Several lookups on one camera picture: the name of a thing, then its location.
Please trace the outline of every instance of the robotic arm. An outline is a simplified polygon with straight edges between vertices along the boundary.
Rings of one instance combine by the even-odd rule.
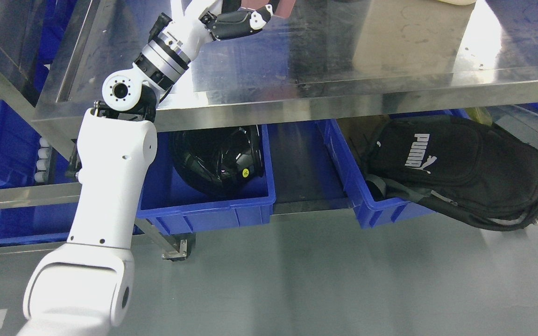
[[[193,0],[180,19],[160,15],[132,68],[105,79],[105,102],[86,111],[78,135],[83,188],[68,240],[30,277],[18,336],[103,336],[120,325],[132,297],[136,208],[156,155],[156,107],[201,45],[260,32],[274,6],[220,14],[221,0]]]

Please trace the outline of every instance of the white cylinder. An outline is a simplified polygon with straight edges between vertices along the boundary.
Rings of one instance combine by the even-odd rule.
[[[39,159],[49,159],[49,148],[39,149]]]
[[[35,174],[35,182],[36,183],[44,183],[45,182],[45,172],[37,172]]]
[[[41,144],[41,147],[49,147],[49,141],[47,141],[45,138],[40,138],[39,143]]]
[[[47,162],[49,162],[49,160],[47,159],[40,159],[36,162],[36,168],[38,170],[47,170]]]

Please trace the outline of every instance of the epoxy floor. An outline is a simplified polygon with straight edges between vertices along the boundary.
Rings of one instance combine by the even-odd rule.
[[[442,215],[361,230],[351,210],[201,232],[186,262],[133,246],[111,336],[538,336],[538,227],[488,232]],[[45,253],[0,257],[0,336]]]

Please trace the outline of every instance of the backpack zipper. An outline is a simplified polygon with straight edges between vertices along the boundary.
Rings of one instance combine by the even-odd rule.
[[[452,200],[450,198],[447,198],[446,196],[443,196],[442,194],[438,193],[435,190],[431,190],[431,195],[439,198],[440,200],[442,200],[442,201],[444,201],[446,203],[452,204],[453,206],[458,206],[458,202],[456,202],[455,200]]]

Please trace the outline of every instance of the table surface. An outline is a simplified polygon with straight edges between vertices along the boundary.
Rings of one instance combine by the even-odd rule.
[[[33,120],[71,153],[100,86],[187,1],[79,0]],[[204,45],[159,132],[538,101],[538,0],[298,0],[259,34]]]

